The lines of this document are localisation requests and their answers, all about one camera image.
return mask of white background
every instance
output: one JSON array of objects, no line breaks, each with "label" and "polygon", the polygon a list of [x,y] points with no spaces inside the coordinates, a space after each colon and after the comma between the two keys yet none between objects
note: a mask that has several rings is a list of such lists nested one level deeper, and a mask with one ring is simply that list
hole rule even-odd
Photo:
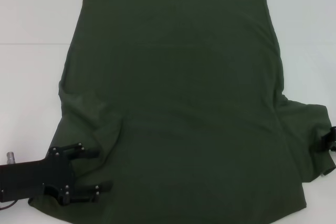
[{"label": "white background", "polygon": [[[0,164],[8,151],[17,162],[45,156],[61,117],[58,81],[81,1],[0,0]],[[336,125],[336,0],[268,0],[268,6],[286,96],[326,105]],[[334,224],[336,172],[304,188],[308,208],[276,223]],[[1,211],[0,222],[64,223],[26,201]]]}]

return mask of black metal bracket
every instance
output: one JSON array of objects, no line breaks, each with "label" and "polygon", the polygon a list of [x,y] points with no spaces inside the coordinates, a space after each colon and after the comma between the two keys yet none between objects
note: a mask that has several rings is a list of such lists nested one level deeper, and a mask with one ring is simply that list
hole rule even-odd
[{"label": "black metal bracket", "polygon": [[321,139],[321,150],[331,150],[336,152],[336,126],[330,128],[330,132],[324,135]]},{"label": "black metal bracket", "polygon": [[40,161],[0,166],[0,202],[51,195],[60,205],[75,202],[96,202],[103,192],[110,191],[112,182],[76,187],[71,161],[96,158],[99,150],[85,149],[81,143],[51,147]]}]

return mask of green t-shirt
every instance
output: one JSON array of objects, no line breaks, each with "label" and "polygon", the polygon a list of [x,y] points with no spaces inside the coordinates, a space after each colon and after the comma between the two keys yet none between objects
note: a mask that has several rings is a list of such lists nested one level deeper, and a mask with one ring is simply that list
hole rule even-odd
[{"label": "green t-shirt", "polygon": [[72,223],[268,224],[335,168],[320,105],[288,101],[266,0],[83,0],[52,146],[81,142],[98,203],[30,204]]}]

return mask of dark green cloth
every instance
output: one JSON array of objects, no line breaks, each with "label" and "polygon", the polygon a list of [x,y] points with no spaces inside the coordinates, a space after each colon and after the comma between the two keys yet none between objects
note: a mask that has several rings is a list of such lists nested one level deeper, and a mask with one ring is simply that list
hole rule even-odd
[{"label": "dark green cloth", "polygon": [[52,146],[96,203],[30,203],[72,223],[267,224],[306,207],[335,168],[315,145],[327,110],[288,101],[266,0],[83,0]]}]

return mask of white surface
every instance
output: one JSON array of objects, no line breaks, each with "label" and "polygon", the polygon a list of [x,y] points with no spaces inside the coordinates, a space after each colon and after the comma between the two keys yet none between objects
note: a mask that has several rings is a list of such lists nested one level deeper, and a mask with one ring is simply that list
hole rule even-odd
[{"label": "white surface", "polygon": [[[285,94],[326,105],[336,125],[336,0],[268,0],[268,5]],[[80,8],[81,0],[0,0],[1,164],[8,151],[17,162],[44,157],[60,119],[58,81]],[[304,188],[308,208],[277,223],[334,224],[336,172]],[[0,222],[63,223],[26,200],[1,211]]]}]

